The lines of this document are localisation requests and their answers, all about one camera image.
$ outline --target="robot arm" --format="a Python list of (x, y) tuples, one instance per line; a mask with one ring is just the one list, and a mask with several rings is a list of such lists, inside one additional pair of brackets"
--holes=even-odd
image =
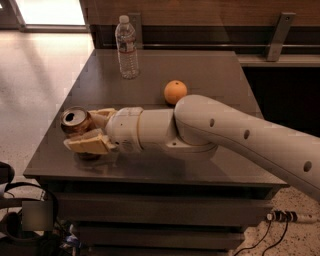
[(201, 160), (221, 145), (320, 201), (319, 138), (204, 96), (186, 96), (174, 110), (121, 109), (108, 118), (105, 132), (106, 153), (116, 147), (125, 153), (156, 150)]
[(235, 151), (320, 201), (320, 139), (191, 95), (175, 108), (181, 138)]

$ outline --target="aluminum can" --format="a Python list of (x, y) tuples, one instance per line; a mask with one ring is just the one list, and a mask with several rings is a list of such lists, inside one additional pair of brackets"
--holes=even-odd
[[(60, 116), (60, 126), (67, 138), (73, 138), (96, 128), (91, 115), (82, 107), (71, 107)], [(98, 159), (100, 155), (77, 153), (82, 160)]]

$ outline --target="gray table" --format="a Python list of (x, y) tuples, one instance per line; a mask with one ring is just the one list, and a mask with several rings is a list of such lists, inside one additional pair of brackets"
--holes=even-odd
[(170, 108), (163, 90), (174, 79), (189, 94), (262, 117), (233, 52), (138, 54), (140, 76), (124, 80), (116, 51), (93, 52), (24, 175), (47, 184), (59, 199), (59, 216), (79, 223), (84, 243), (107, 246), (107, 252), (132, 246), (137, 254), (164, 248), (159, 255), (171, 255), (183, 248), (196, 255), (237, 247), (245, 228), (257, 225), (272, 208), (272, 196), (287, 186), (249, 160), (219, 147), (208, 161), (153, 152), (82, 161), (63, 146), (59, 117), (66, 108)]

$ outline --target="window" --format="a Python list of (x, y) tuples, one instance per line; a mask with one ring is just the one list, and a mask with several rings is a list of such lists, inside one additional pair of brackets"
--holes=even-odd
[(26, 25), (85, 25), (79, 0), (16, 0)]
[(87, 32), (79, 0), (11, 0), (25, 32)]

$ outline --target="bottle label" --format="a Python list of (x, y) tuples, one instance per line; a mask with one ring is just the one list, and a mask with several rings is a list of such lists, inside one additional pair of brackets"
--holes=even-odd
[(122, 53), (130, 53), (135, 50), (135, 41), (131, 42), (121, 42), (119, 51)]

